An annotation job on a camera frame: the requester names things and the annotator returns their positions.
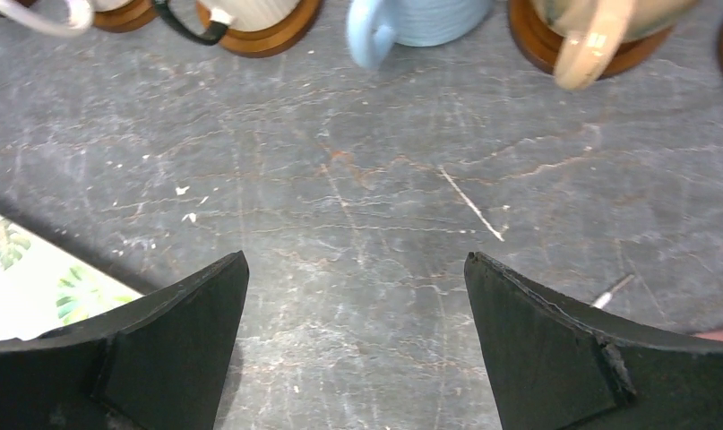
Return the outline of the beige ceramic mug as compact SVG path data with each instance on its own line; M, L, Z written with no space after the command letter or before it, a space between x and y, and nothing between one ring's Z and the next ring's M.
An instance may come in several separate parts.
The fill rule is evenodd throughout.
M555 83L582 90L600 78L616 51L675 24L693 0L533 1L540 20L563 38L555 60Z

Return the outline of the white mug orange inside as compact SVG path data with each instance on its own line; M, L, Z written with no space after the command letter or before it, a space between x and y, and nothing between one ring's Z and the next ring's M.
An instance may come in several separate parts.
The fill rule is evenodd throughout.
M0 14L37 32L60 38L82 35L93 23L95 10L87 0L65 0L68 20L58 22L33 12L18 1L0 0Z

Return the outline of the leaf patterned serving tray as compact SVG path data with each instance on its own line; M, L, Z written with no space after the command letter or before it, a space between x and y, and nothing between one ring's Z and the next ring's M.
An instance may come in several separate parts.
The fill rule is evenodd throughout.
M0 214L0 340L33 340L141 296Z

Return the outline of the light blue mug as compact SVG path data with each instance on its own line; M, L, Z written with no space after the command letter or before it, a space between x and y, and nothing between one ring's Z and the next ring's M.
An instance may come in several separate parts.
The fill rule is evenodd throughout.
M474 30L492 11L490 0L353 0L346 41L353 61L378 68L395 44L435 47Z

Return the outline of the cream enamel mug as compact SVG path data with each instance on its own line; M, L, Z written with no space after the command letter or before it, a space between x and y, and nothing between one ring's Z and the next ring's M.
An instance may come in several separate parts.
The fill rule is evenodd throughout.
M227 30L258 31L268 29L292 13L298 0L210 0L201 1L210 12L210 23L202 33L188 29L170 9L169 1L154 0L158 16L183 38L204 46L218 44Z

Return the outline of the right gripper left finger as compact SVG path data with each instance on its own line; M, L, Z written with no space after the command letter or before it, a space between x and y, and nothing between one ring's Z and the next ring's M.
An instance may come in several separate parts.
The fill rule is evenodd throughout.
M0 341L0 429L211 429L249 280L245 254L33 340Z

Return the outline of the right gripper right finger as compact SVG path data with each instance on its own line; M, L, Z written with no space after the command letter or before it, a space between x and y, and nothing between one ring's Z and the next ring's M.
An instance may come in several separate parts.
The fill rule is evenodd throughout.
M723 429L723 341L643 325L481 252L464 277L505 429Z

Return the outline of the brown wooden coaster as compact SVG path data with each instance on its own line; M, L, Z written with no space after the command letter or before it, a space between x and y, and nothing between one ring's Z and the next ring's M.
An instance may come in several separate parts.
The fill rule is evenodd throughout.
M147 0L93 1L95 15L93 26L113 33L138 30L157 17Z
M275 56L294 46L313 26L321 1L198 1L203 25L211 16L231 18L219 45L245 57Z
M539 70L552 74L564 38L539 19L530 1L509 0L507 9L509 29L518 49ZM646 38L621 44L599 79L625 73L648 59L665 42L674 27L672 25Z

